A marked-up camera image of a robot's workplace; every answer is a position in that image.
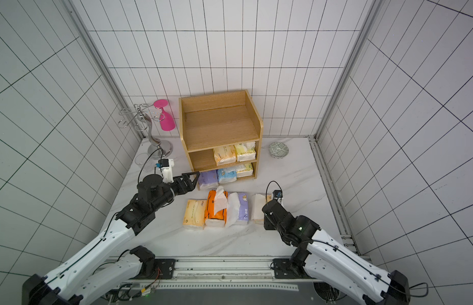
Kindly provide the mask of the purple tissue pack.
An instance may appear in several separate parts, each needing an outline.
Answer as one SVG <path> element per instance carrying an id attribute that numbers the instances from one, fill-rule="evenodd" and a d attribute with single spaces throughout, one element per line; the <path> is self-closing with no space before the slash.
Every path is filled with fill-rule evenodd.
<path id="1" fill-rule="evenodd" d="M 201 172 L 198 178 L 200 190 L 217 189 L 219 186 L 217 170 Z"/>
<path id="2" fill-rule="evenodd" d="M 249 203 L 246 193 L 230 193 L 226 209 L 225 227 L 246 226 L 249 223 Z"/>

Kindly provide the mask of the yellow tissue pack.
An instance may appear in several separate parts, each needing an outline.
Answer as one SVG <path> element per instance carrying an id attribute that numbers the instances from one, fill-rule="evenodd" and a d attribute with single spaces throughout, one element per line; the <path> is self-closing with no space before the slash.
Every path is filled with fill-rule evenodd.
<path id="1" fill-rule="evenodd" d="M 188 200 L 183 217 L 183 227 L 202 230 L 205 226 L 207 200 Z"/>

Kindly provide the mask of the beige tissue pack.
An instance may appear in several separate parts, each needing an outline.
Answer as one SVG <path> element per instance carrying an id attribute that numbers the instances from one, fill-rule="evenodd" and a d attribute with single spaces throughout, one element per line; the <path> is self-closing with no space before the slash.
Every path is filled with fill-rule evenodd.
<path id="1" fill-rule="evenodd" d="M 251 203 L 251 219 L 256 224 L 264 224 L 264 213 L 262 211 L 263 207 L 272 200 L 272 195 L 264 195 L 264 194 L 255 194 L 250 203 Z"/>
<path id="2" fill-rule="evenodd" d="M 217 166 L 235 163 L 237 161 L 235 146 L 222 146 L 213 149 L 214 159 Z"/>

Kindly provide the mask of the orange tissue pack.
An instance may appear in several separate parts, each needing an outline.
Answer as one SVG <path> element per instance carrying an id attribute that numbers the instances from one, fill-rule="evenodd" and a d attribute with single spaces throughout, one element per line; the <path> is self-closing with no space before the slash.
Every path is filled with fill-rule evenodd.
<path id="1" fill-rule="evenodd" d="M 205 225 L 208 227 L 223 228 L 227 220 L 228 193 L 222 186 L 209 191 L 207 210 L 205 212 Z"/>

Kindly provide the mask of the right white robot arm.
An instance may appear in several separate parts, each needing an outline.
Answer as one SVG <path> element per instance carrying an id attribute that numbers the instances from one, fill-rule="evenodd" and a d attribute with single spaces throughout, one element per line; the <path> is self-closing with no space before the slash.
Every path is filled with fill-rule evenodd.
<path id="1" fill-rule="evenodd" d="M 306 216 L 293 216 L 277 200 L 262 208 L 281 240 L 296 248 L 291 271 L 323 281 L 359 304 L 409 304 L 409 282 L 399 271 L 372 265 L 340 245 Z"/>

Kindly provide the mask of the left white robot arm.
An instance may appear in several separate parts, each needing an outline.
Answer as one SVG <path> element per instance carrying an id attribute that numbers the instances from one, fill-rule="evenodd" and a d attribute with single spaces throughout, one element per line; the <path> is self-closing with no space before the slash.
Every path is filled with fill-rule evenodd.
<path id="1" fill-rule="evenodd" d="M 129 204 L 115 213 L 108 227 L 88 245 L 45 276 L 34 274 L 23 283 L 21 303 L 91 304 L 129 279 L 161 277 L 155 255 L 144 246 L 129 250 L 123 259 L 104 269 L 100 266 L 142 232 L 159 209 L 193 191 L 199 176 L 199 172 L 184 173 L 164 182 L 161 175 L 147 175 Z"/>

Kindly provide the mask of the purple tissue pack bottom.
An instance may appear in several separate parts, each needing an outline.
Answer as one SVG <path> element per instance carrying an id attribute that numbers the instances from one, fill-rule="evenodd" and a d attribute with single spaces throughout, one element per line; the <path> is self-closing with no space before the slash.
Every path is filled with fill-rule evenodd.
<path id="1" fill-rule="evenodd" d="M 219 186 L 217 170 L 201 172 L 198 178 L 200 190 L 217 189 Z"/>

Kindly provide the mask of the blue tissue pack bottom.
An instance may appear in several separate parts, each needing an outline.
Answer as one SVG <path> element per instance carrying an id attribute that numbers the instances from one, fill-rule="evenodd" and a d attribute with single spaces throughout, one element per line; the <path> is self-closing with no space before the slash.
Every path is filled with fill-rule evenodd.
<path id="1" fill-rule="evenodd" d="M 237 172 L 234 168 L 225 168 L 217 170 L 217 179 L 219 184 L 227 184 L 237 181 Z"/>

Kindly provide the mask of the yellow-white tissue pack bottom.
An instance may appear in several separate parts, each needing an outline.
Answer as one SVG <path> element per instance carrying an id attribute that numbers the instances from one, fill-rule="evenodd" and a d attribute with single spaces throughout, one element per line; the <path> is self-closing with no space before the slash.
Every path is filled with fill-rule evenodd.
<path id="1" fill-rule="evenodd" d="M 236 177 L 238 179 L 244 178 L 244 177 L 250 177 L 254 173 L 253 164 L 246 163 L 246 164 L 237 165 L 235 166 L 235 172 L 236 172 Z"/>

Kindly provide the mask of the white-yellow tissue pack middle-right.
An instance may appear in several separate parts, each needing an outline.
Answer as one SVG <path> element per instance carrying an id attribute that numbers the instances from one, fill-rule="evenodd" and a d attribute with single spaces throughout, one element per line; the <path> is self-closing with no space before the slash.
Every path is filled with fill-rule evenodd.
<path id="1" fill-rule="evenodd" d="M 235 144 L 236 160 L 238 162 L 251 161 L 256 158 L 256 143 L 245 142 Z"/>

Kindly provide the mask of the wooden three-tier shelf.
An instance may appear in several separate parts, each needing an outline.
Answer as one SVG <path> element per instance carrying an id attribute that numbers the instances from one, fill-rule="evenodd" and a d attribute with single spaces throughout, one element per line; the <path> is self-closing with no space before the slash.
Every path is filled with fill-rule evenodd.
<path id="1" fill-rule="evenodd" d="M 238 165 L 218 165 L 213 149 L 256 143 L 256 158 L 250 160 L 258 176 L 264 124 L 248 90 L 179 98 L 179 135 L 191 169 L 199 172 Z"/>

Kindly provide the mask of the silver glass holder stand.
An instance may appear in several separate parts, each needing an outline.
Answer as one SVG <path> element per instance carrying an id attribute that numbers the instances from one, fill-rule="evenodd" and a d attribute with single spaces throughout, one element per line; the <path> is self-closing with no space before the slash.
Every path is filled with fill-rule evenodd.
<path id="1" fill-rule="evenodd" d="M 146 133 L 150 143 L 147 152 L 152 158 L 159 160 L 171 155 L 173 151 L 172 143 L 153 135 L 155 124 L 160 123 L 160 110 L 152 104 L 135 104 L 134 108 L 122 108 L 118 111 L 118 114 L 121 117 L 117 123 L 120 129 L 132 125 L 136 131 Z"/>

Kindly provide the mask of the clear plastic cup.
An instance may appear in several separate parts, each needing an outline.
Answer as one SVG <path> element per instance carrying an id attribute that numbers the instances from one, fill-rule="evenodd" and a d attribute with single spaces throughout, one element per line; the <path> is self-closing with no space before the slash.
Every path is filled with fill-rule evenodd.
<path id="1" fill-rule="evenodd" d="M 149 155 L 146 152 L 143 152 L 137 155 L 134 159 L 135 164 L 138 165 L 139 168 L 141 169 L 144 166 L 145 162 L 147 161 L 148 156 Z"/>

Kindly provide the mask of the pink wine glass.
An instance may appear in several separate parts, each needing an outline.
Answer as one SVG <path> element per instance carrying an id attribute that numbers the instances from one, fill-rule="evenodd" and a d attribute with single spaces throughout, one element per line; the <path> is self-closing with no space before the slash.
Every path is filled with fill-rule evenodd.
<path id="1" fill-rule="evenodd" d="M 169 101 L 165 99 L 156 100 L 153 103 L 153 106 L 160 110 L 159 122 L 161 129 L 166 132 L 172 131 L 176 125 L 174 118 L 170 113 L 168 113 L 165 108 L 169 105 Z"/>

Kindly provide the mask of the patterned ceramic bowl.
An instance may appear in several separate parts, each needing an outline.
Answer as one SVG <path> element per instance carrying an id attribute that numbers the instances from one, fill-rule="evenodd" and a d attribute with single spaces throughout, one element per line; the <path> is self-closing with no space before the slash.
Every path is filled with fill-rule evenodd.
<path id="1" fill-rule="evenodd" d="M 289 148 L 283 142 L 272 142 L 268 146 L 269 154 L 272 158 L 282 159 L 289 154 Z"/>

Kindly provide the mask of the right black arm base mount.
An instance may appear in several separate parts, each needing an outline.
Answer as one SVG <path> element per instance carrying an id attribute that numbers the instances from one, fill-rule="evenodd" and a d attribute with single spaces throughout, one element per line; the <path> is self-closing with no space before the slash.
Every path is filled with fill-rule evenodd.
<path id="1" fill-rule="evenodd" d="M 314 262 L 312 253 L 306 247 L 297 248 L 291 257 L 283 259 L 273 259 L 270 269 L 274 272 L 276 279 L 300 280 L 316 278 L 323 280 L 323 272 L 326 267 Z"/>

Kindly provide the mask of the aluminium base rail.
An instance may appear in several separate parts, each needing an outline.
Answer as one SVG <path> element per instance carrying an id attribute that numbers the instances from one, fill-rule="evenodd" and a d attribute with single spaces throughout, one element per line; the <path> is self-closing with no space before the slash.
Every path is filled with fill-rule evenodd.
<path id="1" fill-rule="evenodd" d="M 175 259 L 175 270 L 173 278 L 170 280 L 132 280 L 123 283 L 130 283 L 138 290 L 151 287 L 157 281 L 171 282 L 223 282 L 223 283 L 251 283 L 251 282 L 275 282 L 274 272 L 270 269 L 272 257 L 183 257 Z"/>

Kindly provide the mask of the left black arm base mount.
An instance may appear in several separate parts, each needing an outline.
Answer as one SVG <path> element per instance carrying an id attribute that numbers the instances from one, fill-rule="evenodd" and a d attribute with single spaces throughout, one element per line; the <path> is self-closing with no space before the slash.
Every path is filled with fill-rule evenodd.
<path id="1" fill-rule="evenodd" d="M 132 250 L 123 252 L 118 260 L 127 256 L 135 256 L 137 261 L 141 263 L 140 271 L 132 278 L 132 280 L 170 280 L 173 278 L 175 270 L 175 259 L 160 259 L 150 250 L 143 246 L 138 246 Z"/>

